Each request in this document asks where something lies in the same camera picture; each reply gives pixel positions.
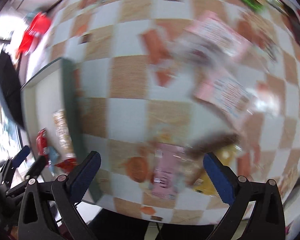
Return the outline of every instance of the checkered tablecloth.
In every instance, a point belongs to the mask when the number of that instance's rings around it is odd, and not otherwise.
[[[122,166],[140,156],[140,143],[147,141],[159,122],[173,123],[179,145],[229,130],[212,110],[193,100],[198,81],[191,68],[180,69],[167,88],[157,85],[140,34],[168,23],[178,37],[206,10],[234,27],[240,13],[249,9],[239,0],[107,0],[81,9],[82,1],[63,2],[53,21],[47,53],[50,61],[66,57],[77,64],[75,85],[83,109],[85,145],[102,157],[96,179],[104,195],[96,205],[145,220],[151,220],[151,215],[142,207],[151,206],[163,223],[218,223],[228,208],[220,198],[187,188],[176,200],[163,201],[131,180]],[[245,132],[250,143],[260,146],[260,180],[275,179],[284,200],[300,170],[300,47],[280,13],[269,8],[261,16],[272,28],[278,62],[265,72],[246,58],[237,65],[236,77],[245,87],[264,82],[280,99],[278,116],[254,113],[245,123]],[[86,34],[89,38],[83,43]]]

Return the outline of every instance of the orange item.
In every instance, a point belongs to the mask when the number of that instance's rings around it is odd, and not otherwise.
[[[244,156],[237,159],[238,175],[248,177],[250,175],[250,153],[246,153]]]
[[[39,12],[32,20],[29,33],[36,32],[40,34],[45,34],[51,26],[51,19],[49,19],[46,14]]]
[[[166,85],[171,80],[171,75],[169,70],[158,70],[156,72],[158,85],[161,87],[166,87]]]
[[[152,216],[152,215],[155,214],[155,210],[154,210],[153,207],[146,207],[146,206],[144,206],[144,207],[141,207],[140,210],[141,210],[141,212],[143,214],[146,214],[146,215]]]
[[[126,162],[126,173],[135,182],[144,182],[148,174],[146,158],[132,157]]]

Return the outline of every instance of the candy wrapper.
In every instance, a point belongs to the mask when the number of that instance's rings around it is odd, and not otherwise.
[[[62,168],[66,173],[69,173],[73,168],[78,165],[76,162],[76,156],[73,150],[72,140],[69,134],[68,125],[66,123],[65,110],[60,110],[53,113],[53,120],[55,123],[57,136],[60,141],[63,153],[61,153],[61,163],[55,166]]]
[[[224,68],[211,71],[195,96],[220,109],[232,127],[240,133],[246,120],[253,95]]]
[[[184,147],[158,143],[155,156],[158,163],[154,169],[154,185],[152,194],[159,198],[174,200],[180,191],[182,179],[179,177],[178,166]]]
[[[239,61],[250,44],[216,13],[206,11],[176,40],[172,53],[184,61],[214,67],[225,65],[229,58]]]
[[[229,145],[217,151],[214,151],[214,154],[223,165],[230,166],[231,162],[235,159],[237,152],[240,150],[241,149],[236,145]],[[194,183],[193,190],[203,193],[205,195],[218,195],[213,183],[211,182],[209,176],[204,170],[202,170],[202,174]]]

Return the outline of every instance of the red snack bag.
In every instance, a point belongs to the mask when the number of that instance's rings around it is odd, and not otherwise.
[[[47,137],[46,137],[46,129],[42,129],[37,136],[36,139],[37,142],[37,148],[38,148],[38,155],[43,155],[46,157],[47,159],[47,163],[49,161],[49,156],[48,156],[48,152],[47,152],[47,147],[48,147],[48,143],[47,143]]]
[[[61,163],[55,164],[56,167],[61,168],[66,174],[69,174],[77,165],[77,158],[69,158]]]

